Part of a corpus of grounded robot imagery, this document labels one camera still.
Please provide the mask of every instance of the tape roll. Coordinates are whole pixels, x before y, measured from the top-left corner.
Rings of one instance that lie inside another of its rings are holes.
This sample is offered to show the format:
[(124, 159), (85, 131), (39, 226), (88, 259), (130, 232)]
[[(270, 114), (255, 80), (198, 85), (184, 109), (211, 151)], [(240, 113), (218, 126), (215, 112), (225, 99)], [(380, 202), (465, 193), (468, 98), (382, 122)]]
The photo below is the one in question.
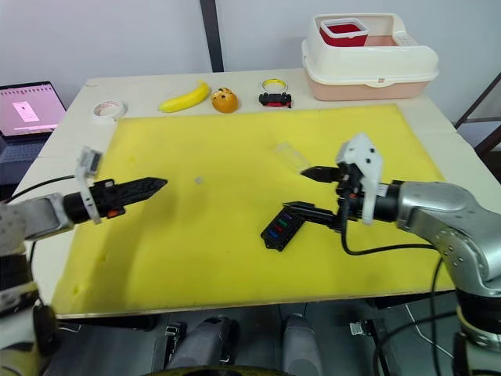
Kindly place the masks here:
[(280, 80), (279, 78), (270, 78), (268, 80), (263, 81), (261, 84), (262, 88), (269, 92), (270, 94), (280, 94), (281, 92), (287, 91), (287, 84), (285, 81)]
[(110, 125), (118, 121), (127, 112), (121, 100), (107, 100), (94, 107), (92, 119), (96, 124)]

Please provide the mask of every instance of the white table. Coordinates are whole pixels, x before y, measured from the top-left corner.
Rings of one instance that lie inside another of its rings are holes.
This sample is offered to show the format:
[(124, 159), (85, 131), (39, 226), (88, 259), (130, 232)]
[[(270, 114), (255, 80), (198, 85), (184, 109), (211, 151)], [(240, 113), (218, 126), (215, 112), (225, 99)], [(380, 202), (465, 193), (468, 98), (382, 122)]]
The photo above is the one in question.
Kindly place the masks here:
[[(262, 92), (261, 83), (267, 78), (281, 78), (287, 82), (287, 91), (293, 97), (292, 110), (396, 103), (447, 181), (465, 187), (485, 208), (501, 213), (501, 186), (471, 146), (426, 96), (413, 99), (321, 102), (313, 97), (302, 69), (91, 79), (78, 93), (18, 190), (46, 179), (73, 174), (83, 146), (106, 151), (115, 126), (92, 123), (92, 109), (99, 102), (108, 99), (122, 100), (128, 105), (125, 115), (127, 118), (219, 114), (210, 100), (175, 114), (163, 114), (157, 110), (165, 99), (194, 89), (196, 81), (201, 79), (213, 90), (223, 86), (231, 88), (240, 99), (240, 113), (290, 111), (288, 108), (263, 107), (258, 102), (258, 95)], [(65, 181), (44, 186), (23, 198), (74, 191), (77, 191), (76, 183)], [(34, 278), (46, 302), (51, 301), (62, 275), (73, 235), (74, 231), (70, 231), (37, 244), (33, 264)]]

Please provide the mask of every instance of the laptop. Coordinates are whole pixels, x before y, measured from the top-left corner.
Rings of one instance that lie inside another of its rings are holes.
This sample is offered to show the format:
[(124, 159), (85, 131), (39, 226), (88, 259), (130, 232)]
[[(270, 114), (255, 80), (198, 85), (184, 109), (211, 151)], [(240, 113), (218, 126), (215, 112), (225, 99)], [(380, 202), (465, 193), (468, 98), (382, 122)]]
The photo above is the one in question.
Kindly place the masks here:
[(0, 184), (20, 181), (65, 113), (49, 81), (0, 86)]

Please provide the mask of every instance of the yellow foam mat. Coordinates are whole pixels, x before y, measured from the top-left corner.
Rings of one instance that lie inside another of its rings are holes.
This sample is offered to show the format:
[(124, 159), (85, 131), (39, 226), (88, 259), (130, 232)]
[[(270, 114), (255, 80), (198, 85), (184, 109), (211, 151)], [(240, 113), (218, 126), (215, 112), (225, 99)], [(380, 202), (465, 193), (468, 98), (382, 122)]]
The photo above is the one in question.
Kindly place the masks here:
[[(99, 178), (169, 183), (127, 214), (78, 227), (53, 305), (61, 315), (236, 306), (426, 291), (438, 255), (424, 249), (349, 256), (338, 234), (305, 223), (283, 252), (261, 231), (283, 202), (337, 210), (334, 184), (291, 171), (288, 142), (312, 165), (334, 165), (365, 132), (384, 158), (384, 181), (441, 180), (394, 105), (258, 114), (131, 118), (119, 122)], [(420, 242), (392, 223), (350, 222), (359, 250)], [(440, 288), (451, 287), (446, 273)]]

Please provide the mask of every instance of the laptop screen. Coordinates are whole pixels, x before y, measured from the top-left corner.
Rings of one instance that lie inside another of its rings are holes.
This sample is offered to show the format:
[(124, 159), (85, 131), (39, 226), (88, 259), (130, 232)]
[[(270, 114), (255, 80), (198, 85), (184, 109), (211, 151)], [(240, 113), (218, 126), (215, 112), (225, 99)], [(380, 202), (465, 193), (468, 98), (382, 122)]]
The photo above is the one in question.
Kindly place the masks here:
[(50, 82), (0, 87), (0, 136), (49, 135), (65, 114)]

